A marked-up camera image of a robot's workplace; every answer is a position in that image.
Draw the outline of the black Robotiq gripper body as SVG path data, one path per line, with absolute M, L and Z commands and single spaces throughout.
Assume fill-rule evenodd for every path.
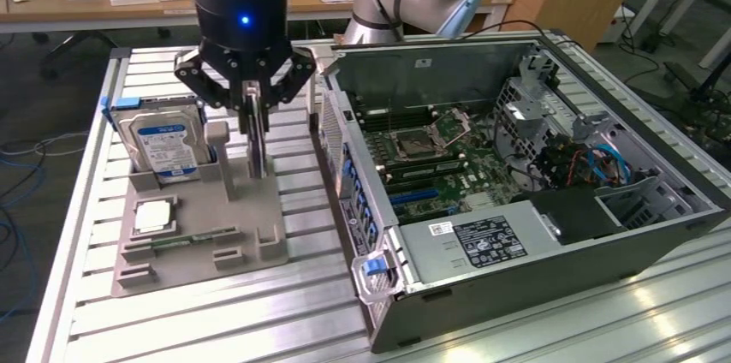
M 194 0 L 205 46 L 234 56 L 241 80 L 258 80 L 258 59 L 289 56 L 286 0 Z

